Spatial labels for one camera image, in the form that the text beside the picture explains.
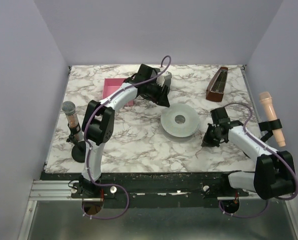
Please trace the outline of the white perforated cable spool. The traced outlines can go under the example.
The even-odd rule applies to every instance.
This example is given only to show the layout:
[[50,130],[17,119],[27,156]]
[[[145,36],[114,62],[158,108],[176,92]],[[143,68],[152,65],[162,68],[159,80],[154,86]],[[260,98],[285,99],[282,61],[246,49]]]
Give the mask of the white perforated cable spool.
[[198,113],[189,105],[175,103],[164,109],[160,116],[163,130],[176,138],[192,136],[200,126]]

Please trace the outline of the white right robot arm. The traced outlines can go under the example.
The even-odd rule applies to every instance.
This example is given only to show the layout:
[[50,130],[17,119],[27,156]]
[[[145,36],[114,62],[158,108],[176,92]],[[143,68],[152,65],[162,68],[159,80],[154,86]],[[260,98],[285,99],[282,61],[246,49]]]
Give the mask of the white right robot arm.
[[210,112],[212,123],[208,124],[202,147],[219,147],[232,143],[255,162],[252,172],[233,171],[225,174],[228,189],[243,189],[258,194],[263,200],[298,193],[293,156],[267,145],[247,130],[239,120],[230,120],[224,107]]

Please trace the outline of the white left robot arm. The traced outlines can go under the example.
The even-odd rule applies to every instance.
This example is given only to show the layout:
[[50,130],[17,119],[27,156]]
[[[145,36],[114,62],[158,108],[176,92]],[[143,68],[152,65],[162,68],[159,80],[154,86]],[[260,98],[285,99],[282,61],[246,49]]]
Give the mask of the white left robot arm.
[[88,103],[82,131],[86,144],[85,163],[82,177],[95,184],[100,178],[101,161],[105,144],[114,131],[115,114],[128,102],[142,96],[161,107],[170,107],[170,86],[165,83],[167,68],[156,68],[141,64],[138,71],[124,79],[121,86],[108,97]]

